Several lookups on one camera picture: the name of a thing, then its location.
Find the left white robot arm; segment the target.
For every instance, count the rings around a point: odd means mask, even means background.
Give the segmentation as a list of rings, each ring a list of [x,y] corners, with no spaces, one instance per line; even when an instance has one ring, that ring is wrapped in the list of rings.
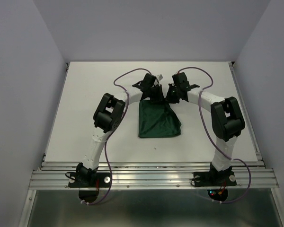
[[[122,122],[129,105],[143,99],[160,102],[163,100],[161,74],[152,75],[147,72],[143,80],[133,84],[129,88],[114,85],[122,89],[121,93],[112,95],[105,93],[100,100],[98,107],[93,115],[94,131],[90,147],[82,161],[77,165],[76,171],[81,172],[79,180],[85,186],[92,186],[95,183],[95,172],[99,166],[101,153],[109,137]]]

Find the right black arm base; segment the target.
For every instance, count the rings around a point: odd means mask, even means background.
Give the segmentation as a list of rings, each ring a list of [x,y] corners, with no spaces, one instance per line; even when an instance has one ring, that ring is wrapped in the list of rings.
[[[236,186],[236,177],[232,171],[232,166],[226,170],[217,171],[210,164],[209,171],[193,172],[193,179],[190,181],[194,187],[218,187],[218,186]]]

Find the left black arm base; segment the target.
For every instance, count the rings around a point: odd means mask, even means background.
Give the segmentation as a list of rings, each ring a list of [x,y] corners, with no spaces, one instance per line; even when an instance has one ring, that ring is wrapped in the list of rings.
[[[97,168],[92,170],[79,163],[75,172],[66,172],[68,186],[70,188],[109,188],[111,185],[110,172],[97,172]]]

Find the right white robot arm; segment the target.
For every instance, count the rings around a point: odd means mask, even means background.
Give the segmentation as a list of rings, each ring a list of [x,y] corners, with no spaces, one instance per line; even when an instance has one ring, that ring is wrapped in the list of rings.
[[[235,97],[220,97],[201,89],[199,85],[189,84],[185,73],[172,76],[173,83],[169,84],[166,101],[171,104],[184,100],[198,105],[205,133],[215,147],[215,155],[211,161],[214,170],[208,173],[208,179],[213,184],[225,180],[224,171],[231,166],[232,153],[237,137],[245,128],[245,121],[238,100]],[[211,114],[212,129],[216,141],[211,138],[206,128],[203,110]]]

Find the dark green cloth napkin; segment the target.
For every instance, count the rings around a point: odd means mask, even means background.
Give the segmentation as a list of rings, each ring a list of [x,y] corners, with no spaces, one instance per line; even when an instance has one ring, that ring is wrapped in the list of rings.
[[[169,103],[139,103],[139,131],[141,139],[173,138],[181,134],[181,122]]]

